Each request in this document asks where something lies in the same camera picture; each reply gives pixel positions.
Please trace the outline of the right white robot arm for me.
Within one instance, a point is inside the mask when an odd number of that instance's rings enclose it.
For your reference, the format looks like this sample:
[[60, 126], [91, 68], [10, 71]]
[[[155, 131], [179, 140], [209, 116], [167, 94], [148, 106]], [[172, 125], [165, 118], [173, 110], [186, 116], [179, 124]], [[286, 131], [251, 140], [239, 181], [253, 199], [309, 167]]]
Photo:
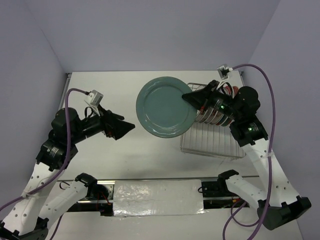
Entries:
[[268, 230], [289, 223], [311, 208], [307, 197], [300, 196], [281, 168], [269, 136], [256, 117], [260, 107], [258, 93], [249, 86], [241, 87], [232, 97], [217, 89], [211, 81], [203, 89], [182, 95], [182, 99], [202, 111], [211, 107], [232, 119], [230, 132], [256, 169], [264, 190], [244, 180], [235, 170], [218, 175], [217, 190], [223, 196], [239, 196], [254, 208]]

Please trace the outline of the green rim lettered plate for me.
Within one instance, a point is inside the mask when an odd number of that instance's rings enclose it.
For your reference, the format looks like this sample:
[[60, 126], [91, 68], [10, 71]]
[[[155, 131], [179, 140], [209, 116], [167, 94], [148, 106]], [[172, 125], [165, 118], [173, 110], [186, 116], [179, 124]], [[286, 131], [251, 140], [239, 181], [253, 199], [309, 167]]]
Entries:
[[207, 109], [206, 112], [204, 113], [203, 117], [201, 118], [201, 120], [199, 121], [200, 123], [204, 123], [207, 121], [207, 119], [211, 116], [211, 110]]

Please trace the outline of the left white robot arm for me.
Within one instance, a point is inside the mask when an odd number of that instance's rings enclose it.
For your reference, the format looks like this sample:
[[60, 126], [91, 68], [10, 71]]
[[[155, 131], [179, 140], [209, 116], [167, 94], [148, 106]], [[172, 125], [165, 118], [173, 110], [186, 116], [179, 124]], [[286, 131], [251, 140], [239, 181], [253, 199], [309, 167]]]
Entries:
[[6, 240], [43, 240], [52, 224], [78, 200], [93, 199], [98, 194], [97, 179], [81, 173], [64, 192], [46, 203], [58, 178], [78, 153], [77, 144], [103, 133], [119, 140], [135, 128], [121, 115], [98, 106], [84, 119], [72, 108], [60, 109], [53, 121], [48, 139], [40, 147], [31, 177], [18, 198], [0, 222], [0, 237]]

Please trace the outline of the white plate red characters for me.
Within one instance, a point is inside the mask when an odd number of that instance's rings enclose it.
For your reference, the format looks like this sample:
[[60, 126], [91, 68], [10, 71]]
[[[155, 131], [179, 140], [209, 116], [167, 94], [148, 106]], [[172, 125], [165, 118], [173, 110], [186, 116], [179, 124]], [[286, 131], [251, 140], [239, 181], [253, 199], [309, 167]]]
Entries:
[[211, 125], [216, 125], [224, 115], [221, 112], [217, 112], [213, 120], [210, 122]]

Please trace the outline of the red teal floral plate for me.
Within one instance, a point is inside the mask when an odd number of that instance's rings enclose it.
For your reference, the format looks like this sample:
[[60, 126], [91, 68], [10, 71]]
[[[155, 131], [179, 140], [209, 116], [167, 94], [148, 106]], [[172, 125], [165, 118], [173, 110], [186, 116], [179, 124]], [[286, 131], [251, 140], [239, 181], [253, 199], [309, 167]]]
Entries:
[[239, 88], [237, 86], [232, 86], [231, 96], [233, 99], [237, 95], [238, 91], [239, 91]]
[[[231, 97], [233, 96], [233, 90], [231, 90], [231, 87], [228, 84], [223, 86], [220, 89], [220, 92]], [[224, 114], [216, 125], [220, 127], [227, 127], [231, 122], [232, 119]]]

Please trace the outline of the teal green plate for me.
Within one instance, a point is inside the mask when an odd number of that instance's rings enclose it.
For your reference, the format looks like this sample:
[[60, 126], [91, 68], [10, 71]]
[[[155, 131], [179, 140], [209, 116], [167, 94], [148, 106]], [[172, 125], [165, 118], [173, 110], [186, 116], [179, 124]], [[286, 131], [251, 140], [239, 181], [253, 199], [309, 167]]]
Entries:
[[191, 88], [172, 76], [157, 77], [147, 82], [136, 99], [136, 115], [150, 134], [164, 139], [187, 132], [197, 116], [197, 110], [182, 95]]

